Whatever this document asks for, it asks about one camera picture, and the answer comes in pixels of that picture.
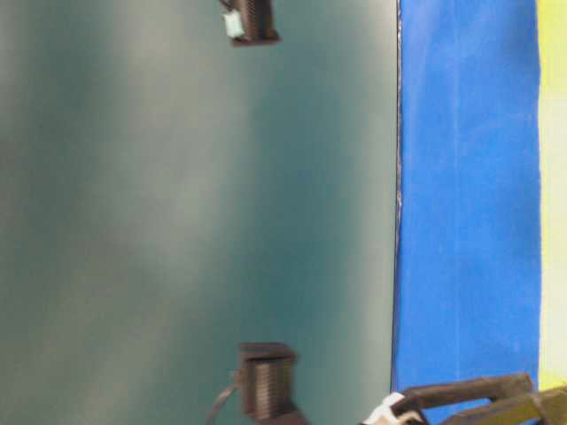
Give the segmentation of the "lower gripper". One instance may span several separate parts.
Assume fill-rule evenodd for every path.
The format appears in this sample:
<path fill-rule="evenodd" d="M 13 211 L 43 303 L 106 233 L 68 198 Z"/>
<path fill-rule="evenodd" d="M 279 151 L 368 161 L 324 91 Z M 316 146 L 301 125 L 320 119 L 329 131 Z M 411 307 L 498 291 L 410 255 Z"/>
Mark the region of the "lower gripper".
<path fill-rule="evenodd" d="M 417 411 L 394 413 L 392 407 L 398 402 L 401 410 L 423 410 L 481 398 L 491 401 L 503 400 L 461 411 L 447 418 L 443 424 L 566 423 L 565 385 L 526 393 L 531 390 L 533 383 L 528 374 L 481 377 L 459 382 L 415 386 L 404 390 L 402 394 L 399 392 L 389 394 L 361 424 L 424 424 L 423 418 Z"/>

